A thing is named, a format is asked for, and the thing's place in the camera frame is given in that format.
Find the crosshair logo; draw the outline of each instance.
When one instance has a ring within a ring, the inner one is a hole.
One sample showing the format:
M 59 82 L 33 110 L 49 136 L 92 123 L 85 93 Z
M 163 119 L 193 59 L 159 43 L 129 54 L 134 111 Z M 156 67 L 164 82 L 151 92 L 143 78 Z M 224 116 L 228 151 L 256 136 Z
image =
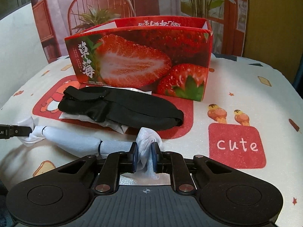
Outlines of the crosshair logo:
M 151 190 L 150 190 L 150 189 L 148 189 L 148 188 L 143 189 L 142 191 L 143 191 L 145 194 L 147 194 L 147 193 L 151 192 Z

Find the wall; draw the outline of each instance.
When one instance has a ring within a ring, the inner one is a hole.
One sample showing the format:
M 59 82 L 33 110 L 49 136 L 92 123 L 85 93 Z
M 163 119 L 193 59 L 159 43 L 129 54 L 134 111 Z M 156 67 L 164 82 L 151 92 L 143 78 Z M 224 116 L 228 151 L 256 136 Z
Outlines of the wall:
M 303 52 L 303 0 L 249 0 L 244 57 L 293 82 Z
M 47 65 L 31 4 L 0 20 L 0 107 Z

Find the cartoon bear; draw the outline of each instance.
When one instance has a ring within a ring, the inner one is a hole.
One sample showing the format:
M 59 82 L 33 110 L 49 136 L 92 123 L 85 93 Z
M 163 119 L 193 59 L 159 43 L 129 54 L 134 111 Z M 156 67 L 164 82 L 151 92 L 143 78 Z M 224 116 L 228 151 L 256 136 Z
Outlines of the cartoon bear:
M 62 100 L 64 94 L 63 92 L 66 90 L 68 86 L 73 86 L 75 88 L 80 88 L 80 83 L 78 81 L 66 81 L 63 85 L 61 85 L 52 96 L 42 104 L 40 109 L 41 112 L 50 111 L 51 113 L 56 113 L 59 111 L 58 104 Z

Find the strawberry image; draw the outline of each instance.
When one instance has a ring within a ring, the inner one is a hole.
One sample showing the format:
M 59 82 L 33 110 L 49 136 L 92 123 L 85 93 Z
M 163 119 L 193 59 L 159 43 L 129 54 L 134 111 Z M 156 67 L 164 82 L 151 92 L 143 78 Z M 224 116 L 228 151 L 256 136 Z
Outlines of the strawberry image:
M 201 101 L 207 79 L 207 68 L 193 64 L 179 64 L 160 80 L 157 93 Z
M 103 36 L 95 54 L 100 75 L 113 87 L 141 88 L 163 77 L 171 68 L 163 52 L 110 34 Z
M 167 54 L 173 63 L 196 62 L 196 55 L 202 55 L 208 62 L 208 33 L 191 30 L 133 30 L 116 33 L 123 38 L 140 45 L 158 49 Z

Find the printed backdrop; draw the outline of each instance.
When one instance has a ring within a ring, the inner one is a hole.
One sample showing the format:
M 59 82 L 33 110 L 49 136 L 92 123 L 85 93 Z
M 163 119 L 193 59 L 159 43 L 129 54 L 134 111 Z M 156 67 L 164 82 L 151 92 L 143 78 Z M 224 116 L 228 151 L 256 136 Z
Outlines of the printed backdrop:
M 241 56 L 248 0 L 31 0 L 49 62 L 67 55 L 64 38 L 109 19 L 183 15 L 210 20 L 213 52 Z

